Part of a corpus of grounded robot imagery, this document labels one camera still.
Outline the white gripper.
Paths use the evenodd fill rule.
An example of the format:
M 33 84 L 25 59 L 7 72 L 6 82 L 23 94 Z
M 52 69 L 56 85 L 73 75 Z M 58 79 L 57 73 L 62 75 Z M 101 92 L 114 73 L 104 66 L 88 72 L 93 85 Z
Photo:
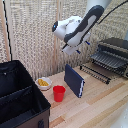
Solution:
M 87 39 L 90 37 L 90 34 L 87 33 L 85 35 L 85 37 L 83 38 L 83 42 L 86 42 L 88 45 L 90 45 L 90 43 L 87 41 Z M 81 52 L 78 50 L 78 46 L 65 46 L 62 49 L 63 52 L 67 53 L 68 55 L 71 55 L 73 52 L 77 52 L 78 54 L 81 54 Z

